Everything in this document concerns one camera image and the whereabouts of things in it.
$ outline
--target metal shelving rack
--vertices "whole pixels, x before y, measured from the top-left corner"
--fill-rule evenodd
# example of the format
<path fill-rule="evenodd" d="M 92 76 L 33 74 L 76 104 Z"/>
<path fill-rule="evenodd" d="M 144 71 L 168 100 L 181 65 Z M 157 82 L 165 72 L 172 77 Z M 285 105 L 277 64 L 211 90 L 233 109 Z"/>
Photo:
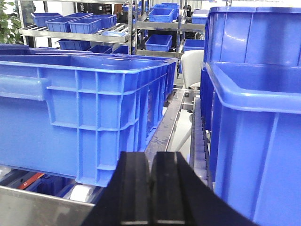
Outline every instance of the metal shelving rack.
<path fill-rule="evenodd" d="M 203 24 L 186 23 L 187 0 L 180 0 L 180 11 L 183 7 L 183 3 L 184 3 L 183 15 L 180 13 L 178 17 L 178 22 L 172 22 L 172 23 L 148 21 L 148 13 L 143 13 L 143 6 L 142 6 L 142 12 L 141 12 L 142 15 L 134 25 L 136 55 L 176 57 L 178 59 L 181 58 L 183 42 L 180 42 L 180 35 L 182 34 L 182 32 L 200 32 L 205 29 L 205 25 Z M 177 31 L 176 51 L 163 52 L 163 51 L 142 50 L 146 40 L 141 40 L 140 45 L 138 45 L 138 34 L 142 33 L 144 30 Z"/>
<path fill-rule="evenodd" d="M 133 12 L 133 4 L 132 0 L 48 0 L 48 1 L 60 1 L 60 2 L 83 2 L 83 3 L 112 3 L 112 4 L 129 4 L 129 14 L 128 14 L 128 24 L 116 24 L 116 26 L 111 27 L 109 29 L 101 30 L 96 34 L 81 34 L 81 33 L 66 33 L 66 32 L 50 32 L 47 27 L 37 27 L 36 25 L 31 25 L 28 27 L 24 27 L 23 22 L 23 14 L 21 1 L 18 0 L 19 10 L 20 10 L 20 18 L 22 28 L 19 30 L 20 33 L 26 36 L 32 37 L 47 37 L 47 38 L 60 38 L 60 39 L 73 39 L 73 40 L 86 40 L 86 41 L 95 41 L 95 42 L 107 42 L 107 43 L 117 43 L 127 45 L 129 50 L 132 49 L 133 42 L 131 36 L 133 35 L 133 20 L 132 20 L 132 12 Z M 125 36 L 123 37 L 115 37 L 115 36 L 107 36 L 102 35 L 105 31 L 111 32 L 125 32 Z"/>

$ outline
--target metal plate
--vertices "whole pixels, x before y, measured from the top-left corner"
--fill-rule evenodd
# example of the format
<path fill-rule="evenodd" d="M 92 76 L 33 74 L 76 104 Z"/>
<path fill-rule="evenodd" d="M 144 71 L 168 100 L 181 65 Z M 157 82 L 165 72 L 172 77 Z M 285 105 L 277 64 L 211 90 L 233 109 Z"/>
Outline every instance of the metal plate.
<path fill-rule="evenodd" d="M 94 204 L 0 186 L 1 226 L 78 226 Z"/>

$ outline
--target metal rail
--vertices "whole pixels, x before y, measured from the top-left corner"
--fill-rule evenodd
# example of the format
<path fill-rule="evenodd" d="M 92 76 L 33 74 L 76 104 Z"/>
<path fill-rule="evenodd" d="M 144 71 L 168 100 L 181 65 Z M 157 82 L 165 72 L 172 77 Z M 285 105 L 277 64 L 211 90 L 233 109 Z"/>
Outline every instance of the metal rail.
<path fill-rule="evenodd" d="M 72 39 L 72 40 L 86 40 L 86 41 L 97 41 L 97 42 L 109 42 L 109 43 L 126 43 L 130 39 L 128 33 L 127 24 L 117 24 L 109 29 L 101 30 L 96 34 L 81 34 L 81 33 L 66 33 L 66 32 L 50 32 L 47 27 L 37 27 L 31 25 L 25 28 L 21 28 L 19 32 L 25 36 L 32 37 L 47 37 L 47 38 L 60 38 L 60 39 Z M 111 32 L 126 32 L 123 37 L 107 36 L 102 35 L 105 31 Z"/>

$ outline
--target blue storage box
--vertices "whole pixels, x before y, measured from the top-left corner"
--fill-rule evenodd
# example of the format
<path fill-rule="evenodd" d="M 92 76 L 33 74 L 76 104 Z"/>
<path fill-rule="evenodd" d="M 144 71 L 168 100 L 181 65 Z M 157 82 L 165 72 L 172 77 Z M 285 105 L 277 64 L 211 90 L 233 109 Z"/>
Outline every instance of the blue storage box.
<path fill-rule="evenodd" d="M 281 35 L 274 35 L 279 32 L 279 22 L 285 29 Z M 296 66 L 299 40 L 300 8 L 215 7 L 206 24 L 204 61 Z M 206 121 L 210 121 L 207 117 L 211 114 L 206 115 Z"/>
<path fill-rule="evenodd" d="M 113 37 L 123 37 L 123 36 L 125 36 L 125 33 L 124 32 L 105 31 L 102 33 L 102 35 L 113 36 Z"/>
<path fill-rule="evenodd" d="M 91 51 L 93 53 L 111 53 L 112 47 L 111 46 L 102 46 L 102 45 L 96 45 L 87 51 Z"/>
<path fill-rule="evenodd" d="M 58 43 L 61 49 L 87 50 L 90 47 L 89 41 L 61 39 Z"/>
<path fill-rule="evenodd" d="M 193 24 L 206 24 L 209 10 L 195 9 L 191 16 L 191 23 Z"/>
<path fill-rule="evenodd" d="M 77 17 L 78 19 L 93 15 L 93 13 L 72 13 L 64 17 Z"/>
<path fill-rule="evenodd" d="M 87 51 L 29 48 L 29 49 L 0 49 L 0 55 L 59 55 L 59 54 L 92 54 Z"/>
<path fill-rule="evenodd" d="M 172 35 L 153 34 L 145 43 L 146 50 L 168 52 L 172 39 Z"/>
<path fill-rule="evenodd" d="M 50 32 L 70 32 L 70 24 L 74 20 L 78 19 L 77 17 L 60 17 L 53 20 L 46 21 L 48 30 Z"/>
<path fill-rule="evenodd" d="M 101 19 L 102 28 L 110 28 L 116 25 L 117 17 L 116 15 L 92 15 L 88 18 Z"/>
<path fill-rule="evenodd" d="M 153 8 L 149 13 L 149 21 L 170 23 L 173 21 L 173 14 L 173 9 Z"/>
<path fill-rule="evenodd" d="M 102 29 L 99 19 L 82 18 L 69 23 L 72 33 L 94 34 Z"/>
<path fill-rule="evenodd" d="M 205 40 L 187 39 L 183 46 L 183 51 L 204 49 Z"/>
<path fill-rule="evenodd" d="M 301 67 L 206 68 L 219 130 L 215 192 L 259 225 L 300 225 Z"/>
<path fill-rule="evenodd" d="M 17 44 L 0 44 L 1 49 L 24 49 L 29 48 L 28 45 L 17 45 Z"/>
<path fill-rule="evenodd" d="M 57 196 L 61 190 L 70 184 L 72 179 L 62 178 L 58 176 L 44 175 L 30 186 L 26 188 L 26 191 L 36 192 L 40 194 L 47 194 Z"/>
<path fill-rule="evenodd" d="M 173 12 L 174 20 L 178 19 L 179 7 L 180 7 L 180 5 L 178 3 L 162 3 L 161 5 L 156 4 L 153 6 L 153 8 L 171 8 L 171 9 L 173 9 L 174 10 L 174 12 Z"/>
<path fill-rule="evenodd" d="M 120 151 L 146 148 L 175 65 L 121 54 L 0 55 L 0 164 L 106 186 Z"/>
<path fill-rule="evenodd" d="M 34 23 L 38 27 L 46 27 L 46 21 L 62 17 L 59 13 L 32 13 Z"/>
<path fill-rule="evenodd" d="M 122 11 L 128 12 L 128 4 L 123 4 L 122 5 Z"/>
<path fill-rule="evenodd" d="M 113 53 L 128 54 L 128 46 L 119 46 Z"/>

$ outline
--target white chair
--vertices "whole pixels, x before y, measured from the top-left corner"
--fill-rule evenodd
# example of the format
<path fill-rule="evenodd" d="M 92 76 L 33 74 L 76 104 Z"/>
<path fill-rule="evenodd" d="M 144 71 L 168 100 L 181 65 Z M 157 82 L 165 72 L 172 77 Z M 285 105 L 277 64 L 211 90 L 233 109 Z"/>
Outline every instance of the white chair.
<path fill-rule="evenodd" d="M 203 50 L 190 50 L 186 51 L 181 57 L 181 66 L 183 73 L 184 89 L 200 89 L 201 87 L 201 70 L 203 68 L 204 51 Z M 180 141 L 175 152 L 180 151 L 181 147 L 185 144 L 191 136 L 191 128 Z"/>

